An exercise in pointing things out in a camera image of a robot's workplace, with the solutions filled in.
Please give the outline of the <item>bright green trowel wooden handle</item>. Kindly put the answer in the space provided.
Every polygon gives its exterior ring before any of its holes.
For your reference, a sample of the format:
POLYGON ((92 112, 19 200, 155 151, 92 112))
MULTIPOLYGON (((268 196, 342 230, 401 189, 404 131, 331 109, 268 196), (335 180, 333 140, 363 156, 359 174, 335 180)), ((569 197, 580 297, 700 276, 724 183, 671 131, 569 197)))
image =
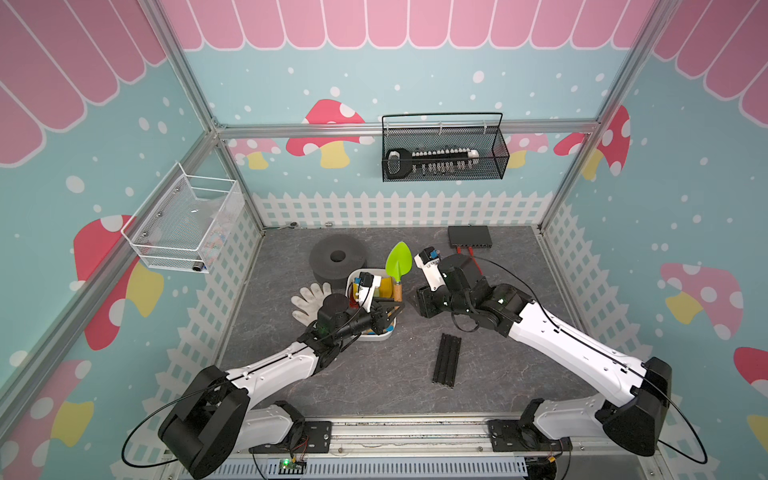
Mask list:
POLYGON ((402 278, 408 274, 413 265, 413 255, 408 245, 400 241, 390 251, 385 270, 393 281, 393 299, 396 302, 403 301, 402 278))

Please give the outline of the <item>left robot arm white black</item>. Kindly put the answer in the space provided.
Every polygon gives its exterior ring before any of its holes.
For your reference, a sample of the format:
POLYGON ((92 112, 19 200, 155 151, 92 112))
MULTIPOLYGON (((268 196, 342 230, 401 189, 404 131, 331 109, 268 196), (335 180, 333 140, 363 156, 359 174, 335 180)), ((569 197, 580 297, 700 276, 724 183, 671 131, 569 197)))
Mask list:
POLYGON ((285 401, 256 405, 321 372, 364 333, 384 334, 402 308, 401 302, 373 299, 353 309, 345 295, 329 295, 316 319, 283 351, 228 371, 215 365, 201 370, 173 402, 159 439, 194 479, 212 474, 234 452, 265 444, 292 448, 304 417, 285 401))

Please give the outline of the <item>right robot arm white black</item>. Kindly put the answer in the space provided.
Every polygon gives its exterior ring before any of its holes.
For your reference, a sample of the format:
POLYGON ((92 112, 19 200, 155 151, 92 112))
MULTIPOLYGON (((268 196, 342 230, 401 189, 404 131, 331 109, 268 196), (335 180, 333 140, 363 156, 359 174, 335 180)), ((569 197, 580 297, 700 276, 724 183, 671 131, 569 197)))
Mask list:
POLYGON ((531 402, 536 431, 549 439, 607 438, 632 454, 654 455, 671 404, 668 363, 640 360, 600 343, 550 313, 531 292, 490 285, 467 255, 441 258, 428 247, 414 262, 428 282, 418 292, 423 317, 467 316, 476 328, 545 354, 595 389, 585 398, 531 402))

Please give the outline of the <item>white plastic storage box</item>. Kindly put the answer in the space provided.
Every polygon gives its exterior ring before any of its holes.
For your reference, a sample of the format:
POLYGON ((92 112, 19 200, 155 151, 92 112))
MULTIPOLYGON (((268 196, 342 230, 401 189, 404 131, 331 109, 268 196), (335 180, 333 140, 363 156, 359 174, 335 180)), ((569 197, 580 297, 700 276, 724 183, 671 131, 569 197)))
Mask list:
MULTIPOLYGON (((352 309, 357 309, 359 307, 358 300, 361 299, 359 290, 360 290, 360 277, 362 273, 370 273, 374 276, 379 276, 381 278, 381 282, 375 287, 374 289, 374 299, 376 301, 379 300, 386 300, 386 301, 393 301, 394 300, 394 281, 392 278, 386 273, 386 270, 384 268, 362 268, 354 270, 347 279, 346 283, 346 294, 349 299, 350 307, 352 309)), ((367 330, 365 331, 361 337, 360 341, 369 341, 369 342, 378 342, 378 341, 384 341, 387 340, 392 336, 392 333, 396 327, 396 318, 392 318, 392 323, 384 330, 384 332, 381 335, 376 334, 373 330, 367 330)))

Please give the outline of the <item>yellow plastic shovel blue cap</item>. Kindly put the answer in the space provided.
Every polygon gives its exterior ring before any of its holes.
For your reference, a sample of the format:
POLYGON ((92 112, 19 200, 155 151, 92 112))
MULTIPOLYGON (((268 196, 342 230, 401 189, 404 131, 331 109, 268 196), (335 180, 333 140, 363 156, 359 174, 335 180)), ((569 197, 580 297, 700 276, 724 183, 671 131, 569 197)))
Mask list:
POLYGON ((364 329, 361 335, 366 340, 386 337, 395 328, 396 310, 394 283, 391 278, 382 278, 375 287, 366 287, 356 279, 352 286, 352 298, 362 308, 360 318, 364 329))

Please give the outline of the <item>black aluminium extrusion bar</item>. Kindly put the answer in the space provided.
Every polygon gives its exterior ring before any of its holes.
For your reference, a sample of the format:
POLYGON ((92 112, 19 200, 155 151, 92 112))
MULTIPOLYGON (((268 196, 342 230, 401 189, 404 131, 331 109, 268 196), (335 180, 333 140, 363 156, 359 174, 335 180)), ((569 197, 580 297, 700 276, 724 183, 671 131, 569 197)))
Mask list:
POLYGON ((443 333, 435 361, 432 382, 449 388, 455 386, 462 339, 443 333))

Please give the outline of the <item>white knit work glove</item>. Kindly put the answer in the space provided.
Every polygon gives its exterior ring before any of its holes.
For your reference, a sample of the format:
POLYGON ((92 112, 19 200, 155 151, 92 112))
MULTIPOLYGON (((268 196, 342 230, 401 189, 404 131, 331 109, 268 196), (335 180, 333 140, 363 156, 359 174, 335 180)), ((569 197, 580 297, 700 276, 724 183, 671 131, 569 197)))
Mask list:
POLYGON ((317 320, 318 311, 326 297, 332 294, 329 283, 312 283, 309 287, 302 287, 298 295, 291 297, 291 303, 295 310, 292 316, 304 326, 309 326, 317 320))

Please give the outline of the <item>small green circuit board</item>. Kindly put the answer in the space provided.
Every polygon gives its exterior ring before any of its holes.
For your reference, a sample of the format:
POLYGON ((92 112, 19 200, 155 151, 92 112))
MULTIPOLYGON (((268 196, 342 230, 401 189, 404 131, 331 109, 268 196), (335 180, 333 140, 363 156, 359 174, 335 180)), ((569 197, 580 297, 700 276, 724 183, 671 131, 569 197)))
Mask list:
POLYGON ((283 459, 279 462, 277 473, 279 475, 302 476, 307 471, 305 461, 295 459, 283 459))

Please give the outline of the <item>black network switch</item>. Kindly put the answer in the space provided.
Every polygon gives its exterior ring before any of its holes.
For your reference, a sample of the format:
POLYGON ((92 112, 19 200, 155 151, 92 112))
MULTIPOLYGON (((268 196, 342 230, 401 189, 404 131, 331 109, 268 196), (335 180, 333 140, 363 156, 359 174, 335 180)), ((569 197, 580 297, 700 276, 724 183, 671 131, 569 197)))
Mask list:
POLYGON ((493 240, 486 225, 449 226, 447 229, 449 245, 456 249, 491 248, 493 240))

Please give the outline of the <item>black socket set rail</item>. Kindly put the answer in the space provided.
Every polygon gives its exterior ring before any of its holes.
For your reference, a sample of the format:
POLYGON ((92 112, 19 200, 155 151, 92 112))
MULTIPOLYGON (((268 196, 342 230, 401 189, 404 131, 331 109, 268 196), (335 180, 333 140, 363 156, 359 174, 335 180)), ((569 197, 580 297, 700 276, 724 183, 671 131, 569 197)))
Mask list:
POLYGON ((382 160, 385 180, 405 180, 414 175, 452 175, 473 168, 480 154, 475 149, 446 148, 442 150, 388 150, 382 160))

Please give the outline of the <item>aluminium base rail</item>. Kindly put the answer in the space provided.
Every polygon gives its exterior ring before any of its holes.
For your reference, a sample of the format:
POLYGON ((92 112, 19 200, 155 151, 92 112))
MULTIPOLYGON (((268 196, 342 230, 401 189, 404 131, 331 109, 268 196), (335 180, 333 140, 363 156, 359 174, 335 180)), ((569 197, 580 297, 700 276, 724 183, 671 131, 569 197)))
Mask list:
POLYGON ((492 414, 330 419, 324 452, 302 447, 302 476, 279 475, 284 452, 236 453, 214 479, 669 479, 661 454, 639 457, 608 440, 573 437, 540 451, 504 447, 492 414))

